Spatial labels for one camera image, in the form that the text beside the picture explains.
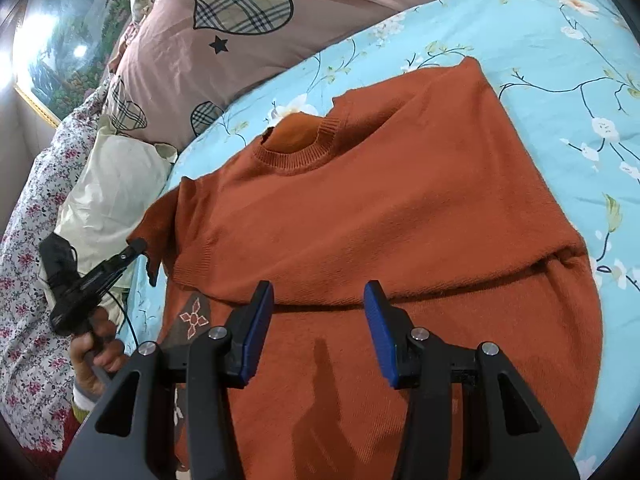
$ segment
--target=human hand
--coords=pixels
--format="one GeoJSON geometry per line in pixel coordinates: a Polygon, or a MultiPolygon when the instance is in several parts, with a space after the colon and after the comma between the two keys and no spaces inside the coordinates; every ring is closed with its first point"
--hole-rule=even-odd
{"type": "MultiPolygon", "coordinates": [[[[116,334],[116,325],[109,321],[107,311],[102,307],[95,311],[92,318],[94,333],[106,340],[112,339],[116,334]]],[[[69,345],[69,357],[71,365],[76,373],[78,386],[89,394],[101,396],[104,393],[104,384],[95,376],[91,366],[84,360],[85,354],[94,347],[94,336],[90,332],[76,336],[69,345]]],[[[117,372],[129,359],[124,353],[124,344],[119,339],[113,339],[106,343],[102,351],[94,358],[94,365],[104,368],[107,372],[117,372]]]]}

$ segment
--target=plaid heart pattern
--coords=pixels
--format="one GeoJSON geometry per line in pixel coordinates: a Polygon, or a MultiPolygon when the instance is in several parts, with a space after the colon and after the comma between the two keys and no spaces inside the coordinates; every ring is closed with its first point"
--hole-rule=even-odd
{"type": "Polygon", "coordinates": [[[108,115],[113,126],[121,132],[146,128],[146,115],[142,108],[126,98],[124,82],[118,76],[107,99],[108,115]]]}
{"type": "Polygon", "coordinates": [[[197,137],[207,128],[209,128],[213,121],[215,121],[224,110],[218,105],[213,104],[211,101],[205,101],[200,103],[191,112],[191,129],[193,134],[197,137]]]}
{"type": "Polygon", "coordinates": [[[193,28],[244,36],[269,34],[292,16],[292,0],[195,0],[193,28]]]}

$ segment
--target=floral blanket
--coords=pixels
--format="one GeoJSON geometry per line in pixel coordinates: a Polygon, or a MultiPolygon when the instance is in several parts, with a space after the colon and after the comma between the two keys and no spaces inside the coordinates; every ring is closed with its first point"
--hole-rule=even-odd
{"type": "MultiPolygon", "coordinates": [[[[611,0],[442,0],[397,14],[232,104],[182,153],[167,189],[216,170],[287,114],[325,115],[348,89],[465,56],[590,252],[604,344],[575,457],[585,479],[640,403],[640,47],[611,0]]],[[[139,261],[129,313],[140,341],[158,335],[165,283],[151,288],[139,261]]],[[[131,349],[127,328],[121,337],[131,349]]]]}
{"type": "Polygon", "coordinates": [[[107,86],[64,119],[36,157],[0,243],[0,413],[27,449],[62,446],[73,373],[68,340],[51,333],[38,287],[38,244],[53,231],[58,207],[84,168],[107,86]]]}

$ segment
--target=screw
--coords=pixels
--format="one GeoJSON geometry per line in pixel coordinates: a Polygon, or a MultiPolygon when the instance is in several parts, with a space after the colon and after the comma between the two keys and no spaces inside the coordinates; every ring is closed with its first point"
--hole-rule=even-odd
{"type": "Polygon", "coordinates": [[[411,329],[411,337],[416,341],[425,341],[429,338],[430,334],[426,328],[417,326],[411,329]]]}
{"type": "Polygon", "coordinates": [[[496,355],[500,351],[500,347],[496,343],[487,341],[482,343],[482,351],[487,355],[496,355]]]}
{"type": "Polygon", "coordinates": [[[156,343],[153,341],[145,341],[138,347],[138,353],[142,355],[151,355],[156,351],[156,343]]]}
{"type": "Polygon", "coordinates": [[[209,330],[209,337],[212,339],[224,339],[228,331],[223,326],[215,326],[209,330]]]}

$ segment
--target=pillow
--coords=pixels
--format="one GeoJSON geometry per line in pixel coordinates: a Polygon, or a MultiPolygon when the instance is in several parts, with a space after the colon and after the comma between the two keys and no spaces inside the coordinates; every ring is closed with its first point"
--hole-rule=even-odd
{"type": "MultiPolygon", "coordinates": [[[[76,249],[78,273],[86,275],[101,261],[126,248],[126,238],[158,198],[177,158],[168,144],[152,146],[140,140],[115,135],[108,117],[98,122],[94,148],[78,182],[58,210],[54,232],[76,249]]],[[[47,303],[55,304],[42,264],[38,277],[47,303]]],[[[111,289],[120,304],[131,287],[132,267],[111,289]]],[[[119,325],[122,314],[115,300],[105,297],[100,304],[119,325]]]]}
{"type": "Polygon", "coordinates": [[[117,67],[108,114],[121,132],[182,150],[259,82],[430,1],[155,0],[117,67]]]}

